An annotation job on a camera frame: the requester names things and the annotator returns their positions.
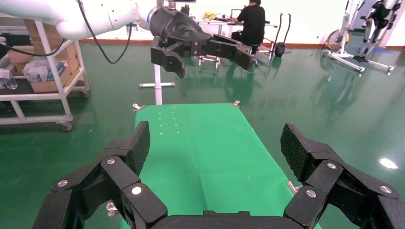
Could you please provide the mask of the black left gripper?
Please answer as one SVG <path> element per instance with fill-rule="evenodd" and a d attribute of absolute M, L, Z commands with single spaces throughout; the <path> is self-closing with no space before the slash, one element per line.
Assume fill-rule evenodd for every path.
<path fill-rule="evenodd" d="M 185 64 L 182 57 L 216 56 L 232 60 L 241 68 L 252 69 L 255 58 L 250 48 L 240 41 L 205 33 L 187 14 L 168 7 L 156 9 L 150 16 L 150 31 L 154 36 L 150 46 L 151 62 L 185 77 Z"/>

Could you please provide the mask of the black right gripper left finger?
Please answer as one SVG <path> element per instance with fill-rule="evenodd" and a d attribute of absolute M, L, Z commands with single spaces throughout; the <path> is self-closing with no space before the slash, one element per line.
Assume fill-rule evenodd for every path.
<path fill-rule="evenodd" d="M 149 124 L 142 121 L 131 136 L 110 142 L 93 162 L 57 179 L 33 228 L 82 229 L 107 201 L 130 228 L 152 228 L 168 210 L 140 179 L 149 148 Z"/>

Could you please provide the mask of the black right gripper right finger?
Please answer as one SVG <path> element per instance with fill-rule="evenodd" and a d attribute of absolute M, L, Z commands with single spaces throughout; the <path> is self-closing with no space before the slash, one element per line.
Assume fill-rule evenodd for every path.
<path fill-rule="evenodd" d="M 402 229 L 405 203 L 391 185 L 350 165 L 328 145 L 306 138 L 286 124 L 281 152 L 301 187 L 283 216 L 304 229 L 316 226 L 328 205 L 361 229 Z"/>

